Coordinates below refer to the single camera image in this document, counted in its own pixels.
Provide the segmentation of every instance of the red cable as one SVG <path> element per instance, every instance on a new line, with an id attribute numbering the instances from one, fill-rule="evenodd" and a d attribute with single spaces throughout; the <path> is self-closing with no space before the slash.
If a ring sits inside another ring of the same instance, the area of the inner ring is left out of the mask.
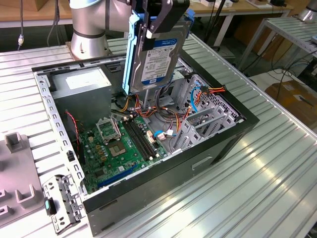
<path id="1" fill-rule="evenodd" d="M 65 112 L 67 115 L 70 116 L 70 118 L 73 120 L 73 123 L 75 125 L 75 130 L 76 130 L 76 139 L 77 139 L 77 153 L 79 152 L 79 138 L 78 138 L 78 128 L 77 128 L 77 124 L 76 124 L 76 120 L 75 118 L 72 116 L 72 114 L 70 114 L 69 112 Z"/>

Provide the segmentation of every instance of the slotted aluminum surface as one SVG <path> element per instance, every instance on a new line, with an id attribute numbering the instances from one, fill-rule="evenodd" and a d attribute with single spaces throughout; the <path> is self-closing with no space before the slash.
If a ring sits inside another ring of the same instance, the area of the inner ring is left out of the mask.
<path id="1" fill-rule="evenodd" d="M 109 41 L 115 54 L 126 43 Z M 98 237 L 304 237 L 317 220 L 316 136 L 194 35 L 184 49 L 261 121 L 223 161 Z M 41 183 L 67 170 L 30 68 L 69 60 L 65 46 L 0 54 L 0 132 L 29 136 Z M 45 210 L 4 234 L 55 237 Z M 87 218 L 60 237 L 91 237 Z"/>
<path id="2" fill-rule="evenodd" d="M 317 35 L 317 22 L 307 24 L 295 17 L 281 17 L 268 18 L 265 25 L 308 53 L 317 51 L 317 44 L 311 41 Z"/>

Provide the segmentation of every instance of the motherboard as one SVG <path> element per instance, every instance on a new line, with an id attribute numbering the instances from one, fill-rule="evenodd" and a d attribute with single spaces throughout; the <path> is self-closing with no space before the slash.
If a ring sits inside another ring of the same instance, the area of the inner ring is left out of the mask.
<path id="1" fill-rule="evenodd" d="M 142 117 L 101 120 L 79 134 L 84 184 L 89 194 L 167 156 Z"/>

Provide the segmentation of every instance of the gray plastic holder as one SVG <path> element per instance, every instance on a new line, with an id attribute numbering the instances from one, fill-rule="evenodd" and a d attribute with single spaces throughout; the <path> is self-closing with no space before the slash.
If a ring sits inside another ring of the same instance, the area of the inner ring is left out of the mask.
<path id="1" fill-rule="evenodd" d="M 11 133 L 0 141 L 0 228 L 44 205 L 30 143 Z"/>

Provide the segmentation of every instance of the green circuit board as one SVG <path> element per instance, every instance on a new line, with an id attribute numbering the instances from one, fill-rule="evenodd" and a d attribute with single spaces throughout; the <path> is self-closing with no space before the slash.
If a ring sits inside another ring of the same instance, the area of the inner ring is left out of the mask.
<path id="1" fill-rule="evenodd" d="M 139 129 L 150 130 L 142 117 L 134 118 L 134 122 Z M 84 184 L 89 194 L 98 190 L 100 184 L 107 179 L 115 178 L 115 176 L 120 176 L 123 173 L 130 174 L 138 171 L 167 156 L 165 149 L 157 142 L 156 148 L 150 145 L 158 157 L 153 157 L 153 160 L 144 159 L 124 128 L 123 122 L 118 121 L 116 124 L 121 133 L 121 138 L 120 140 L 110 141 L 108 145 L 104 143 L 97 127 L 79 134 L 85 155 L 85 163 L 82 163 L 81 167 L 85 173 Z M 103 135 L 112 134 L 113 131 L 113 128 L 108 124 L 107 127 L 102 128 Z"/>

